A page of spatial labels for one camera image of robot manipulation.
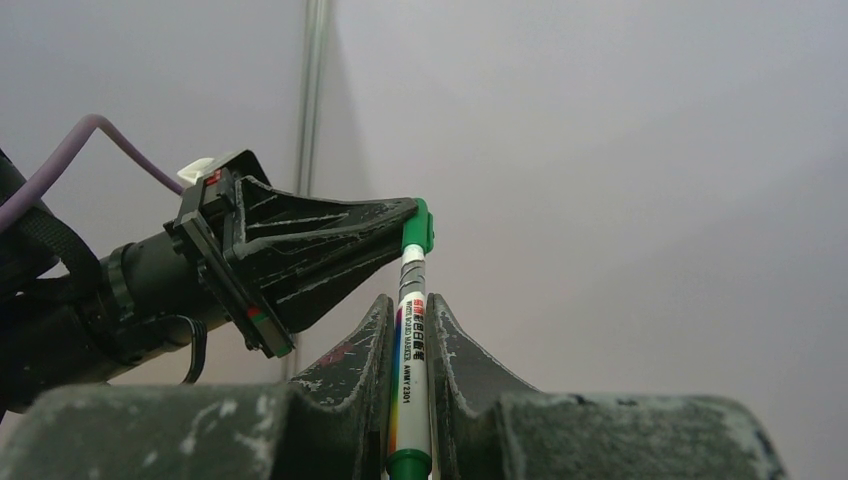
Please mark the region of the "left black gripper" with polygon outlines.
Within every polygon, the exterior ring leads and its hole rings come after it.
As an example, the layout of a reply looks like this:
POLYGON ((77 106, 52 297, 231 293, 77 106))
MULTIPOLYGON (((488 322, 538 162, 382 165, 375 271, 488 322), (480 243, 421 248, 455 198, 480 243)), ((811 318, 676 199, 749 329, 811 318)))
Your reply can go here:
POLYGON ((166 231, 247 348, 282 358, 294 350, 290 333, 311 328, 400 258, 403 225, 418 212, 418 204, 409 197, 341 201, 297 196, 264 184, 268 177, 251 150, 221 157, 221 168, 183 188, 166 231), (280 262, 348 259, 312 273, 292 273, 261 292, 236 269, 236 258, 260 254, 280 262))

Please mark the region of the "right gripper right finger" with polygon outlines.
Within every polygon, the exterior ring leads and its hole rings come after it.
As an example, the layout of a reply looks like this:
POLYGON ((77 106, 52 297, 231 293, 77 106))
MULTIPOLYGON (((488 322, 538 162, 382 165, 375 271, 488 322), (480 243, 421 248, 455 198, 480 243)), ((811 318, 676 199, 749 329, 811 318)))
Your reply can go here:
POLYGON ((444 479, 784 479, 767 430, 711 395, 546 393, 427 301, 437 470, 444 479))

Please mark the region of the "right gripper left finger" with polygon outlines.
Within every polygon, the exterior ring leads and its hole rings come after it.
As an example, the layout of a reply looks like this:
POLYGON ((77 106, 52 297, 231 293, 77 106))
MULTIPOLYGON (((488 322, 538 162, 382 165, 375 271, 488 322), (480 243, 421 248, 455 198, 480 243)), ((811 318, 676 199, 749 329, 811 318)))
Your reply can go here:
POLYGON ((287 383, 74 386, 41 397, 5 479, 377 479, 394 305, 287 383))

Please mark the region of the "white marker pen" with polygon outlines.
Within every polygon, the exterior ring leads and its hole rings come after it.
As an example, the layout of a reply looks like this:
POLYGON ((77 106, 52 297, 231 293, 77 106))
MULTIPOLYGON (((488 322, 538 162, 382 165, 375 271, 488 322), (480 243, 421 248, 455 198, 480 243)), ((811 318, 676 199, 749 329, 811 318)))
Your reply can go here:
POLYGON ((385 470, 391 479, 427 479, 432 471, 425 252, 404 247, 395 314, 393 378, 385 470))

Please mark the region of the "green marker cap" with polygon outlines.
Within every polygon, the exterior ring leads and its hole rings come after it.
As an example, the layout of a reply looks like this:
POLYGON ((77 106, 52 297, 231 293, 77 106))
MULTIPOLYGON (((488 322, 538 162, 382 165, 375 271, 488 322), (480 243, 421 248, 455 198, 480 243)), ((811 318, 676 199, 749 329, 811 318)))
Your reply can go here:
POLYGON ((420 247, 425 255, 434 248, 434 217, 423 198, 415 198, 416 213, 408 219, 402 232, 402 249, 410 246, 420 247))

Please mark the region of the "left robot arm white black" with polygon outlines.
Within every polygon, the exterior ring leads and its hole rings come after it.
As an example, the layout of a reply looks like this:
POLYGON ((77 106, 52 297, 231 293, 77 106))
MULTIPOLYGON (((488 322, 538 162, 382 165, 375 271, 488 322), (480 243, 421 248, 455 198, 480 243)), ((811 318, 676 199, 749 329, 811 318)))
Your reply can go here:
POLYGON ((192 350, 232 323, 269 358, 384 265, 399 258, 412 198, 338 201, 274 189, 248 150, 216 159, 147 239, 86 260, 56 280, 1 287, 1 406, 105 383, 164 353, 192 350))

